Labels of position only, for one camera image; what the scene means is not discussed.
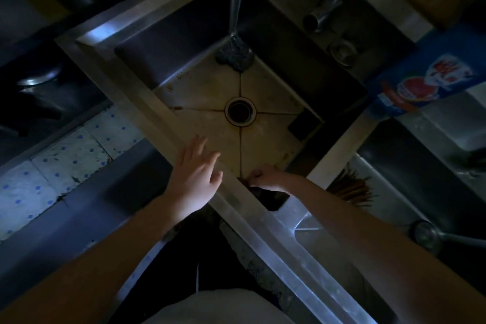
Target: person's left hand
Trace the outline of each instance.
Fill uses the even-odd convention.
[[[206,137],[194,137],[174,164],[163,197],[178,220],[206,205],[221,184],[222,171],[213,174],[220,153],[205,154],[207,141]]]

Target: forearm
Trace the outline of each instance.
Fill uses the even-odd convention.
[[[127,223],[62,266],[0,313],[0,322],[93,323],[143,256],[179,220],[156,198]]]
[[[289,176],[285,183],[402,322],[483,320],[484,297],[393,226],[303,177]]]

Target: drain ring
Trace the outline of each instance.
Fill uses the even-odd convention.
[[[237,127],[246,127],[257,117],[257,109],[246,97],[234,97],[225,107],[228,122]]]

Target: blue package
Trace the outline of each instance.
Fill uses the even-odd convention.
[[[415,112],[486,80],[486,34],[459,23],[424,38],[418,49],[368,82],[377,115]]]

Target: metal faucet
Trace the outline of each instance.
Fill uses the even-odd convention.
[[[314,10],[304,17],[303,25],[307,32],[321,32],[325,20],[331,12],[343,4],[342,0],[321,0]]]

